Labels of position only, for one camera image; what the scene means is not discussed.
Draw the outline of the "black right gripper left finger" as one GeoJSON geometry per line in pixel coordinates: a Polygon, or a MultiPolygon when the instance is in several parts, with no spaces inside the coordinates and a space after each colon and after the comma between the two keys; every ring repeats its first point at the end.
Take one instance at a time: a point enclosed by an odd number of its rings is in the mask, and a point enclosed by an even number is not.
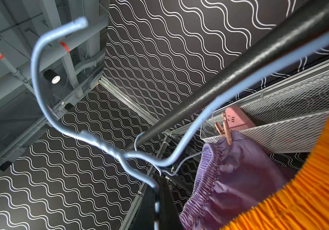
{"type": "Polygon", "coordinates": [[[159,230],[160,199],[157,192],[146,186],[144,195],[135,216],[132,230],[159,230]]]}

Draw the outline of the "orange shorts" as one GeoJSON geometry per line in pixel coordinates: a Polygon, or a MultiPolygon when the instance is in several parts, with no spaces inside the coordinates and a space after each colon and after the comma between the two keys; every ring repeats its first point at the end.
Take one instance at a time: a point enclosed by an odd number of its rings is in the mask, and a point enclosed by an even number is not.
{"type": "Polygon", "coordinates": [[[302,169],[226,230],[329,230],[329,119],[302,169]]]}

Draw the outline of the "light blue wire hanger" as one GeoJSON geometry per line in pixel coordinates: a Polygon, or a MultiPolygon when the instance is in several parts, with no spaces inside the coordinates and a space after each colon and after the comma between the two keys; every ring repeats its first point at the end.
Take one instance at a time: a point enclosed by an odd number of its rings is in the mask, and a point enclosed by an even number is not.
{"type": "MultiPolygon", "coordinates": [[[[149,128],[147,121],[101,86],[88,93],[62,121],[70,127],[101,134],[119,149],[149,128]]],[[[30,185],[38,186],[50,197],[68,196],[83,201],[106,196],[128,201],[140,185],[112,156],[54,129],[37,140],[29,153],[10,168],[10,173],[28,174],[30,185]]]]}

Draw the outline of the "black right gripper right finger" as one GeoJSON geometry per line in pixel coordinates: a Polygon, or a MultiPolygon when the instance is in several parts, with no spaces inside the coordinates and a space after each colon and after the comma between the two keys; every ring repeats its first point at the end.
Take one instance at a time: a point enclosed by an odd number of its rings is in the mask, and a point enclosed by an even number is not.
{"type": "Polygon", "coordinates": [[[183,225],[179,218],[179,213],[175,205],[172,193],[170,191],[167,179],[159,178],[160,186],[160,211],[159,227],[160,230],[182,230],[183,225]]]}

